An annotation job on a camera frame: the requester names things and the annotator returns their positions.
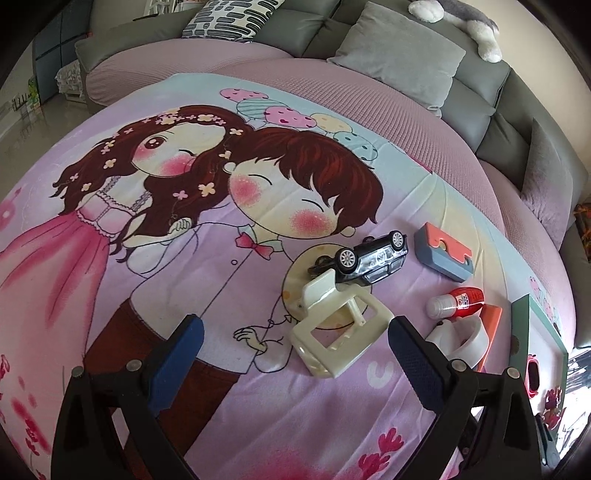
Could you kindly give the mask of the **teal rimmed cardboard tray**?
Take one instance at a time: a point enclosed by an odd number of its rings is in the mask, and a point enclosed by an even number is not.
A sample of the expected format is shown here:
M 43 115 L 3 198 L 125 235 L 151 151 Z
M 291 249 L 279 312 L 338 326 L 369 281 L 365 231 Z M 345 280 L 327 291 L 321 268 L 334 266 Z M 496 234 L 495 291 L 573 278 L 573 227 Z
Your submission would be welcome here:
M 534 414 L 544 411 L 546 392 L 560 386 L 563 409 L 566 393 L 568 352 L 556 327 L 529 294 L 514 301 L 511 306 L 511 346 L 509 365 L 519 370 L 525 380 L 526 361 L 535 354 L 539 362 L 540 389 L 529 399 Z

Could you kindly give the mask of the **cream plastic hair claw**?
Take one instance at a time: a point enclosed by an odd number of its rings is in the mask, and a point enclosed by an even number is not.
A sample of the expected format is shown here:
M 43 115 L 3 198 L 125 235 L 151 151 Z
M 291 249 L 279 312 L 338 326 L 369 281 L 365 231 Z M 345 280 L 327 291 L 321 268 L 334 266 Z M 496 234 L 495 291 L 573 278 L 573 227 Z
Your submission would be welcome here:
M 301 288 L 287 312 L 290 343 L 317 378 L 338 378 L 386 332 L 394 313 L 368 287 L 339 284 L 330 269 Z

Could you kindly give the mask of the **light grey cushion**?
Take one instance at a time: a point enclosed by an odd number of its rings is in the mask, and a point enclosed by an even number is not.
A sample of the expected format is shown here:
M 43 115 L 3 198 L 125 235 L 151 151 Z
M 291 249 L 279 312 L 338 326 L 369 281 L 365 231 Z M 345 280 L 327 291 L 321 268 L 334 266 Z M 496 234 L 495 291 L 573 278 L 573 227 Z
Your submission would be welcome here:
M 440 117 L 465 55 L 436 31 L 369 2 L 329 62 L 390 86 Z

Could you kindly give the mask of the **black white patterned cushion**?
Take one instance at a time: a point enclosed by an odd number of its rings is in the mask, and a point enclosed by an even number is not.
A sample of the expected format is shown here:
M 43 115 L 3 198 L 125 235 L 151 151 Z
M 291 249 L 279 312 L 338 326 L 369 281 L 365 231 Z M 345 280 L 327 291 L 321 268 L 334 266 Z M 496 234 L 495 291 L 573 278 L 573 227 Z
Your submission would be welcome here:
M 211 0 L 187 23 L 181 37 L 249 42 L 283 3 L 283 0 Z

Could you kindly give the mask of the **pink kids smartwatch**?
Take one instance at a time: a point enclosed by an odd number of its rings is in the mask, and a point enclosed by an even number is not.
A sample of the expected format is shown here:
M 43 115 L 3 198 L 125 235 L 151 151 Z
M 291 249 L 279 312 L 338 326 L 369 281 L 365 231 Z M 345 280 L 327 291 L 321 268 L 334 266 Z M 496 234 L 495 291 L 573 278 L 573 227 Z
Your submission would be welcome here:
M 524 384 L 529 398 L 535 398 L 540 389 L 539 362 L 535 354 L 527 357 Z

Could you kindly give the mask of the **orange decorative object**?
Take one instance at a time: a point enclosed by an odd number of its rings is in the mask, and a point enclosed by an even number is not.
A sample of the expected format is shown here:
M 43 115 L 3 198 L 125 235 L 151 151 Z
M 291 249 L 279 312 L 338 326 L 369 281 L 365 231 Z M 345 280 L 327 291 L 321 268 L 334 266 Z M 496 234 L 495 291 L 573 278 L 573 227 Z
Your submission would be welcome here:
M 573 211 L 575 225 L 583 242 L 590 241 L 591 233 L 591 203 L 589 201 L 579 203 Z

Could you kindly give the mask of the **white basket stool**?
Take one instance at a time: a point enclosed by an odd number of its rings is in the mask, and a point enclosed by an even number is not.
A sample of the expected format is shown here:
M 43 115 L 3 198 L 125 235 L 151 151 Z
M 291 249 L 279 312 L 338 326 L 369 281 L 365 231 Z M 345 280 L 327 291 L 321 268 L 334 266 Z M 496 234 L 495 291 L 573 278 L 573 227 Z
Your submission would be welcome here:
M 84 103 L 81 67 L 78 60 L 61 67 L 55 76 L 58 92 L 68 101 Z

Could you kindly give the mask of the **red white glue bottle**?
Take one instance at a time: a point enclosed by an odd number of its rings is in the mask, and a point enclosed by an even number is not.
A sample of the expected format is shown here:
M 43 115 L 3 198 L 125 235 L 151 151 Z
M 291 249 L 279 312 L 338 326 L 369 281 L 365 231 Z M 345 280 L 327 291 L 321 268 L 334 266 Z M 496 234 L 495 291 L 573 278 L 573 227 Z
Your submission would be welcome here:
M 459 287 L 428 300 L 426 313 L 433 320 L 465 318 L 482 309 L 484 292 L 477 287 Z

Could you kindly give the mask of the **black toy car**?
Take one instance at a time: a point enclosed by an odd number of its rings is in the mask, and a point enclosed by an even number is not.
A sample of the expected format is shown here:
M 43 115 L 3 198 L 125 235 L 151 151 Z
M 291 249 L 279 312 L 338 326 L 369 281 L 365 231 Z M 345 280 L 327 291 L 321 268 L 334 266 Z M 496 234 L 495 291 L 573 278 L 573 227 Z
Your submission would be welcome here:
M 409 247 L 407 235 L 393 230 L 379 238 L 368 236 L 355 247 L 342 247 L 334 255 L 322 255 L 308 268 L 311 278 L 335 271 L 335 282 L 371 286 L 398 272 Z

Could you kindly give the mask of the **grey white plush dog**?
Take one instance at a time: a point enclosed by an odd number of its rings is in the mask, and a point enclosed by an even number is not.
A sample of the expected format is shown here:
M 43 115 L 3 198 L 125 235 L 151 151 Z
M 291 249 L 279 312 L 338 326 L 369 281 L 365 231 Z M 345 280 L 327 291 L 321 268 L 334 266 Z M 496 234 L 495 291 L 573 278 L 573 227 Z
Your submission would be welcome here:
M 482 60 L 492 64 L 503 60 L 498 25 L 472 5 L 457 0 L 419 0 L 410 2 L 408 12 L 426 23 L 445 20 L 455 25 L 476 42 Z

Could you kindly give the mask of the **cartoon couple printed cloth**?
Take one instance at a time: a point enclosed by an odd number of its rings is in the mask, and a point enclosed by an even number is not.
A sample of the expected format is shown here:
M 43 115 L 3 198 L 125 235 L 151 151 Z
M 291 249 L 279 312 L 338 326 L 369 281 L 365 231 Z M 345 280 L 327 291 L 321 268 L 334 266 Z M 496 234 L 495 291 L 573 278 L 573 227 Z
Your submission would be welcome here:
M 1 211 L 1 426 L 50 477 L 70 371 L 142 359 L 188 314 L 204 344 L 159 422 L 203 479 L 386 479 L 427 432 L 386 339 L 338 379 L 290 344 L 290 279 L 426 222 L 508 310 L 549 292 L 506 235 L 398 143 L 259 82 L 176 74 L 52 147 Z

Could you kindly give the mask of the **grey green sofa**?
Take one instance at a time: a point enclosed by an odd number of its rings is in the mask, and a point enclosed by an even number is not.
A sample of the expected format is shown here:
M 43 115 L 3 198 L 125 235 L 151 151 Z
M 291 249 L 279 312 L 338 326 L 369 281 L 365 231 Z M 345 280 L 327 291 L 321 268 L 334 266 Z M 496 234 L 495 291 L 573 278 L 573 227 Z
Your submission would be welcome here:
M 565 134 L 516 71 L 488 64 L 454 25 L 436 31 L 465 57 L 443 106 L 443 125 L 400 93 L 329 58 L 363 10 L 360 1 L 287 1 L 249 43 L 185 39 L 190 12 L 142 18 L 76 43 L 88 108 L 98 112 L 176 73 L 212 72 L 286 90 L 328 107 L 409 153 L 458 189 L 506 235 L 549 292 L 564 341 L 590 343 L 590 264 L 575 222 L 560 247 L 523 203 L 532 130 L 555 148 L 554 164 L 580 192 L 588 174 Z

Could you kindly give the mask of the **dark blue cabinet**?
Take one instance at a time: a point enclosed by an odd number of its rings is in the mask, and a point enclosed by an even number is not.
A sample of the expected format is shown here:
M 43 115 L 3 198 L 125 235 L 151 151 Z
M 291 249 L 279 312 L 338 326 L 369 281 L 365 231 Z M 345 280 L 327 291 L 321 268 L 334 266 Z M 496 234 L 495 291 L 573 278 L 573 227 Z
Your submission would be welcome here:
M 58 94 L 58 70 L 76 59 L 76 42 L 88 37 L 93 3 L 70 1 L 34 38 L 33 70 L 41 104 Z

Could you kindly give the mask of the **purple grey cushion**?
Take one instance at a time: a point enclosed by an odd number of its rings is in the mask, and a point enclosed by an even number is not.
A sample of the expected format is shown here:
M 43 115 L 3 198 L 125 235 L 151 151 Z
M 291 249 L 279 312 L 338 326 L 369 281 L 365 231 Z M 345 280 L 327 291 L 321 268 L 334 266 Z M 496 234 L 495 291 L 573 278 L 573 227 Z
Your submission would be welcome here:
M 544 227 L 557 250 L 562 246 L 570 221 L 572 194 L 570 171 L 546 131 L 534 120 L 521 199 Z

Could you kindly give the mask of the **pink sofa seat cover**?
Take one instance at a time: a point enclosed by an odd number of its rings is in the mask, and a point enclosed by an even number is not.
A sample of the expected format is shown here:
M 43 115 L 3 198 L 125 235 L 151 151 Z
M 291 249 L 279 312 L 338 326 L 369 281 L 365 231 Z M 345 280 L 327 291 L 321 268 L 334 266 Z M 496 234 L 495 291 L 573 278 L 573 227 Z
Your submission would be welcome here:
M 489 170 L 523 186 L 537 120 L 573 179 L 578 196 L 584 166 L 558 124 L 506 63 L 488 65 L 468 53 L 443 106 L 443 125 L 393 88 L 307 53 L 296 57 L 269 45 L 167 39 L 124 43 L 112 35 L 76 45 L 91 107 L 100 110 L 178 73 L 216 73 L 259 82 L 314 101 L 394 141 L 481 207 L 493 221 L 509 212 Z

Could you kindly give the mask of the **white round camera gadget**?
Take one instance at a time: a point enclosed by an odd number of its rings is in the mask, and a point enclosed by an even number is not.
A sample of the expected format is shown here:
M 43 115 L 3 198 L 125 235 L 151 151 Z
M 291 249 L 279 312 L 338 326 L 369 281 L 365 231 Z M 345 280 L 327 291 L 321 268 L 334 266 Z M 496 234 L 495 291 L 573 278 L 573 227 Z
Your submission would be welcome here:
M 489 347 L 488 334 L 478 316 L 441 320 L 426 340 L 435 344 L 449 361 L 463 360 L 472 369 Z

